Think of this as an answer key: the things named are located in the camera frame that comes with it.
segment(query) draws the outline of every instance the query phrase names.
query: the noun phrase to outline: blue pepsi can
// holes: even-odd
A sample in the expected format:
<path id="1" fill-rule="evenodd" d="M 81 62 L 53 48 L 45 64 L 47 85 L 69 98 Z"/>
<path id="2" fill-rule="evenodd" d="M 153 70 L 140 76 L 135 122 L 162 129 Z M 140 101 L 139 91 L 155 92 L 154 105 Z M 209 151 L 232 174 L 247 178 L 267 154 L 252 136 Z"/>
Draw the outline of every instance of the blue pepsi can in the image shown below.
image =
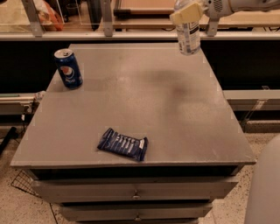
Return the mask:
<path id="1" fill-rule="evenodd" d="M 60 49 L 55 52 L 54 60 L 63 84 L 69 89 L 79 88 L 82 77 L 74 52 L 70 49 Z"/>

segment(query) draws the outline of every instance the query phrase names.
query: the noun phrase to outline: workbench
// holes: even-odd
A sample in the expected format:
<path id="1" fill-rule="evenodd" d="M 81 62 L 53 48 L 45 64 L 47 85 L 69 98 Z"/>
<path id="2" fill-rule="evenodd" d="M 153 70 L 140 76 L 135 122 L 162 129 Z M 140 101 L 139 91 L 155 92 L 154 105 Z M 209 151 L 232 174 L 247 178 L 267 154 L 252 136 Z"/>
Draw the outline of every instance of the workbench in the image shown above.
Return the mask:
<path id="1" fill-rule="evenodd" d="M 70 221 L 198 223 L 256 160 L 202 51 L 70 45 L 83 84 L 56 73 L 11 166 Z M 112 128 L 148 137 L 143 162 L 98 150 Z"/>

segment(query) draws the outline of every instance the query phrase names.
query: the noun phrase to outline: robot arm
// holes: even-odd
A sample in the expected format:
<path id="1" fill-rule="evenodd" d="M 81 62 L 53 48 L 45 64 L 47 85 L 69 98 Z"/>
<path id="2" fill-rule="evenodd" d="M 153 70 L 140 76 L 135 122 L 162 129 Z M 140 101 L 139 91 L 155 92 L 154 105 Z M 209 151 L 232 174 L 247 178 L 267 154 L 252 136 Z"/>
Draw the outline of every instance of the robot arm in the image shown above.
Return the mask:
<path id="1" fill-rule="evenodd" d="M 175 25 L 179 22 L 190 23 L 200 20 L 204 13 L 209 17 L 206 34 L 214 36 L 217 33 L 220 18 L 237 11 L 277 10 L 280 9 L 280 0 L 197 0 L 196 3 L 191 4 L 191 8 L 189 6 L 171 14 L 171 21 Z"/>

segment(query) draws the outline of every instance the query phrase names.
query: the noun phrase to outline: floor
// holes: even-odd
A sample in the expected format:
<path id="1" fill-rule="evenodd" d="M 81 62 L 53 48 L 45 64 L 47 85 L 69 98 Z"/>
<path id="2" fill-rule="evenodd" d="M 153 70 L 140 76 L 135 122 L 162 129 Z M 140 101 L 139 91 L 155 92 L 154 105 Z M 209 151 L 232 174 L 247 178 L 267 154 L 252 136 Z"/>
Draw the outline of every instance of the floor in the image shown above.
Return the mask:
<path id="1" fill-rule="evenodd" d="M 8 130 L 9 127 L 0 129 L 0 142 Z M 252 151 L 258 157 L 263 147 L 278 133 L 248 133 L 245 135 Z M 44 202 L 18 184 L 18 181 L 23 179 L 28 187 L 30 181 L 20 176 L 22 175 L 20 170 L 10 168 L 11 159 L 19 142 L 20 138 L 10 140 L 0 156 L 0 223 L 72 223 L 60 216 L 58 206 Z M 252 173 L 252 166 L 244 167 L 238 174 L 240 183 L 225 199 L 216 200 L 211 212 L 205 218 L 200 219 L 199 224 L 242 224 Z"/>

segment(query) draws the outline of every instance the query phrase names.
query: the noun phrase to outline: dark blue snack packet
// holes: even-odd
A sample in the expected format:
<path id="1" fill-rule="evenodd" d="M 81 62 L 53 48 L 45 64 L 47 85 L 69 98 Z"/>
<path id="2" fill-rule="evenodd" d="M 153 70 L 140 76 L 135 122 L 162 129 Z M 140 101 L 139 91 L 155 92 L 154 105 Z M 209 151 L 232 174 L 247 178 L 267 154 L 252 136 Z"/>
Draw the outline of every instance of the dark blue snack packet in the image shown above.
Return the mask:
<path id="1" fill-rule="evenodd" d="M 109 128 L 102 136 L 97 148 L 103 151 L 111 151 L 119 155 L 144 161 L 147 151 L 148 139 L 136 139 L 130 136 L 120 135 Z"/>

